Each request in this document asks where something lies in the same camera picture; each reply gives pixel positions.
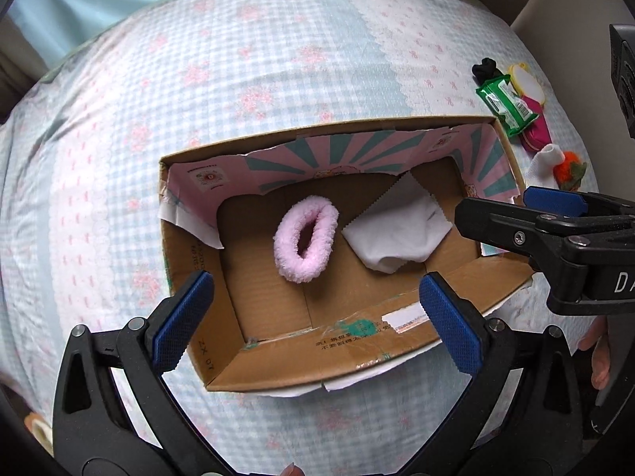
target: green plastic package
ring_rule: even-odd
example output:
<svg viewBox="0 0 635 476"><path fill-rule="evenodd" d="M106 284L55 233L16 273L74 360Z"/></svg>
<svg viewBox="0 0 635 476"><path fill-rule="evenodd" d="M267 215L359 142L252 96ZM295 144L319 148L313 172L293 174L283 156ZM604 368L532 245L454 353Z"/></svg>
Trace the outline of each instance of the green plastic package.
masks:
<svg viewBox="0 0 635 476"><path fill-rule="evenodd" d="M509 75L491 79L478 88L476 94L494 112L507 136L511 138L523 132L538 118L538 114L532 112L516 94L509 79Z"/></svg>

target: human hand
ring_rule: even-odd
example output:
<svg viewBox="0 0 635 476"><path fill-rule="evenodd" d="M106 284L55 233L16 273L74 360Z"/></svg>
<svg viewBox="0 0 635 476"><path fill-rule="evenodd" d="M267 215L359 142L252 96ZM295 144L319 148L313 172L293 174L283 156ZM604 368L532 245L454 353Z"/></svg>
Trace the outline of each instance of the human hand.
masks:
<svg viewBox="0 0 635 476"><path fill-rule="evenodd" d="M591 357L591 384L597 390L604 389L610 377L611 351L608 344L608 323L606 316L596 317L587 333L578 343L578 349L586 351L595 345Z"/></svg>
<svg viewBox="0 0 635 476"><path fill-rule="evenodd" d="M280 476L304 476L304 472L292 463L280 473Z"/></svg>

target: bedsheet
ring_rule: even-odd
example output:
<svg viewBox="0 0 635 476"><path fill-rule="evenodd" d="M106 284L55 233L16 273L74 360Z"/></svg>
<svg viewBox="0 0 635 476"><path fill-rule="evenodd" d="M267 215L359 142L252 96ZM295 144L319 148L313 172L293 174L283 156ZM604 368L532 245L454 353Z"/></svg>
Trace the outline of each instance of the bedsheet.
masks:
<svg viewBox="0 0 635 476"><path fill-rule="evenodd" d="M586 150L528 50L466 0L169 0L141 10L42 79L0 129L0 373L51 418L71 327L119 328L167 295L158 160L183 148L315 123L486 115L471 65L523 61L547 94L554 141ZM529 157L513 144L526 171ZM597 190L589 169L583 191ZM548 285L511 296L512 327L555 317ZM390 473L425 442L468 379L441 345L344 390L282 399L208 393L184 357L165 380L236 470ZM117 371L133 423L148 426ZM500 422L510 378L488 428Z"/></svg>

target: gray cleaning cloth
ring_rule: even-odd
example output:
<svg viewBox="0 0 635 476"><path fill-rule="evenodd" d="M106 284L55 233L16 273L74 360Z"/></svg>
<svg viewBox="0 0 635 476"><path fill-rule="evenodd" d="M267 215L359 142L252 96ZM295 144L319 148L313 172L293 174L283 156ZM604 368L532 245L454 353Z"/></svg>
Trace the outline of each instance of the gray cleaning cloth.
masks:
<svg viewBox="0 0 635 476"><path fill-rule="evenodd" d="M427 260L450 229L436 198L407 172L342 235L368 268L394 273L407 261Z"/></svg>

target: blue gripper pad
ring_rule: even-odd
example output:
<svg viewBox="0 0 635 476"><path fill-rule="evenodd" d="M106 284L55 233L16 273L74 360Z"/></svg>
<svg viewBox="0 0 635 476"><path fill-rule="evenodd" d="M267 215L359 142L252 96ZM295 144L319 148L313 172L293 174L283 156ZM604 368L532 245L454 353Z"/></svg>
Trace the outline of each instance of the blue gripper pad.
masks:
<svg viewBox="0 0 635 476"><path fill-rule="evenodd" d="M205 271L193 274L174 297L165 301L171 299L178 300L178 304L152 336L152 367L158 374L177 367L187 344L214 300L212 275Z"/></svg>
<svg viewBox="0 0 635 476"><path fill-rule="evenodd" d="M523 202L529 209L571 218L583 216L589 210L582 195L537 186L530 186L525 190Z"/></svg>
<svg viewBox="0 0 635 476"><path fill-rule="evenodd" d="M460 299L437 272L421 278L419 302L456 368L474 376L483 365L487 347L484 318L471 302Z"/></svg>

